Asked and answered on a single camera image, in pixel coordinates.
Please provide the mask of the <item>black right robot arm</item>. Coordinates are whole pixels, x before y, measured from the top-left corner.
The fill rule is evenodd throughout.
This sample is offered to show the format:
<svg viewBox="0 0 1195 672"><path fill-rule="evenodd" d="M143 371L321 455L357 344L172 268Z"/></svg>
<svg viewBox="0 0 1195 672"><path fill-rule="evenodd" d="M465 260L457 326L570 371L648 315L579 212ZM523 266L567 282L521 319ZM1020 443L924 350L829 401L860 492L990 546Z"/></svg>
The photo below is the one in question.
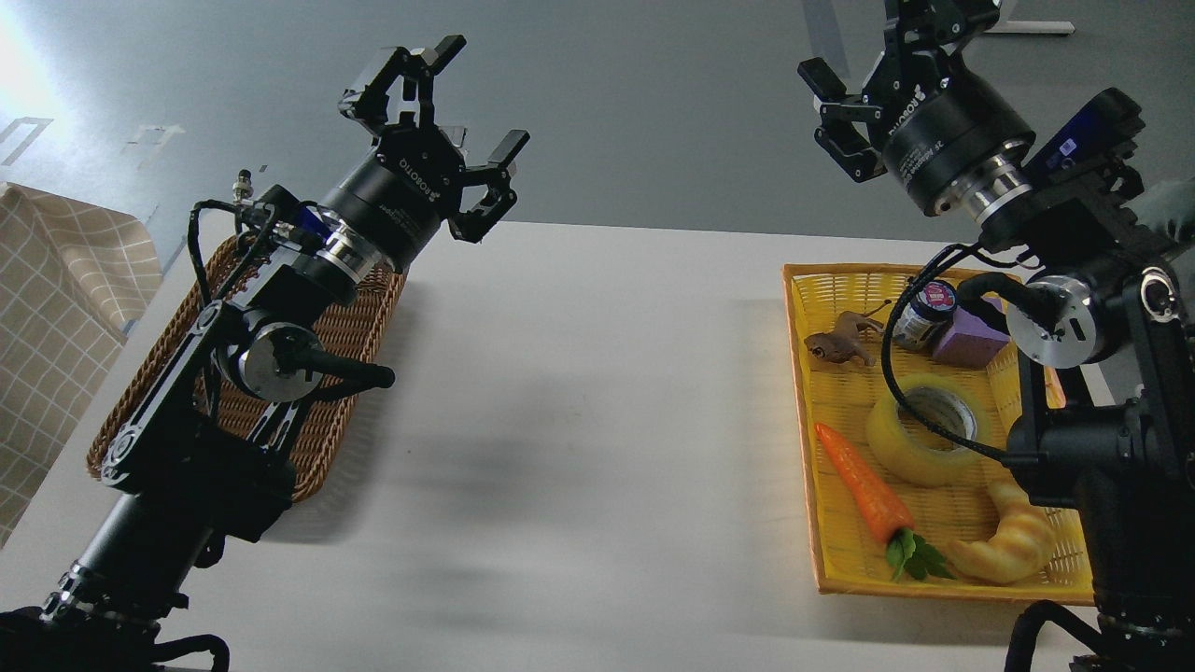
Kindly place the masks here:
<svg viewBox="0 0 1195 672"><path fill-rule="evenodd" d="M814 136L854 182L891 175L926 216L962 212L978 242L952 244L901 292L893 318L952 264L1018 248L1037 269L960 282L957 295L1019 349L1021 417L997 450L934 434L1009 469L1030 502L1076 511L1096 622L1037 601L1013 625L1007 671L1032 667L1048 623L1087 647L1076 671L1191 668L1191 242L1130 210L1145 124L1107 88L1041 147L964 62L1001 22L998 1L888 1L880 59L860 91L814 57L798 73Z"/></svg>

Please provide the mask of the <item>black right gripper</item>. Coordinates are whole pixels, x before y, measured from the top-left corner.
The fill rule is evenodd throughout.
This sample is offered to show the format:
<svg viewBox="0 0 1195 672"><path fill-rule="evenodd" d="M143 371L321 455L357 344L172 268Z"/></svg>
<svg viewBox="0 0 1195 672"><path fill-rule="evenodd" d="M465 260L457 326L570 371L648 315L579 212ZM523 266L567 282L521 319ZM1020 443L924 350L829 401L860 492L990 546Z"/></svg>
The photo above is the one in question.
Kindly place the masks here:
<svg viewBox="0 0 1195 672"><path fill-rule="evenodd" d="M883 55L848 93L825 59L798 65L820 123L814 139L854 183L893 175L924 216L989 157L1023 158L1034 132L960 49L1000 18L998 1L884 1ZM859 126L869 123L869 141Z"/></svg>

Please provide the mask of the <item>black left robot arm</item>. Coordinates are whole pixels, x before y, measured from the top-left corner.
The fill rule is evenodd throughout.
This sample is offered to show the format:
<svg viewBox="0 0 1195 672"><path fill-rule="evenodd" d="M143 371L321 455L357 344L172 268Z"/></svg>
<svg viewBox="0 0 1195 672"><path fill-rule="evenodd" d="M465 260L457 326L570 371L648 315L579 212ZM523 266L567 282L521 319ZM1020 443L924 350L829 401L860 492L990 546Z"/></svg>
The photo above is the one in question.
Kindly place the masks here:
<svg viewBox="0 0 1195 672"><path fill-rule="evenodd" d="M394 384L394 371L337 356L315 320L347 307L375 271L407 271L447 226L478 243L516 204L511 164L529 135L513 129L470 166L436 123L434 83L466 45L384 48L338 109L370 133L370 153L321 201L282 187L194 204L186 246L198 314L117 430L102 482L120 500L43 607L4 613L5 671L163 671L229 650L214 635L159 641L188 606L182 584L255 543L293 503L292 452L317 404Z"/></svg>

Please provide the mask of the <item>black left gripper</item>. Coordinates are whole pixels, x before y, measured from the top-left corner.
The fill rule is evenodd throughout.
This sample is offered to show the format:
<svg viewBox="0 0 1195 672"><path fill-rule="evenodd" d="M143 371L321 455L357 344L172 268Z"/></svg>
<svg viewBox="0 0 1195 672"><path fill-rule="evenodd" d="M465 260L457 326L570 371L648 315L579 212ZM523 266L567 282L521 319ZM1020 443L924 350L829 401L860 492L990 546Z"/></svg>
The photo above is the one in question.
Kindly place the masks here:
<svg viewBox="0 0 1195 672"><path fill-rule="evenodd" d="M338 102L342 118L376 139L321 204L398 273L407 271L445 220L456 242L482 243L519 200L513 161L529 132L511 129L485 165L465 166L461 149L436 126L435 79L466 44L464 35L445 35L429 49L381 48ZM479 187L482 200L460 210L465 189Z"/></svg>

